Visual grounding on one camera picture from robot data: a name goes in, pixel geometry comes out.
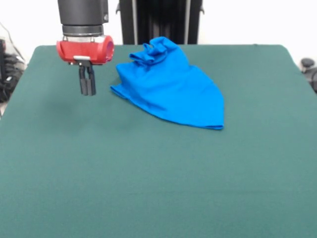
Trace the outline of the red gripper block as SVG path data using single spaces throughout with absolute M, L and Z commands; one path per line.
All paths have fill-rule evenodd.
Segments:
M 111 36 L 88 37 L 86 40 L 57 41 L 56 49 L 60 58 L 67 63 L 89 61 L 94 65 L 102 65 L 112 60 L 114 43 Z M 96 94 L 96 82 L 93 66 L 87 67 L 89 79 L 86 82 L 85 67 L 79 66 L 81 94 L 84 96 Z

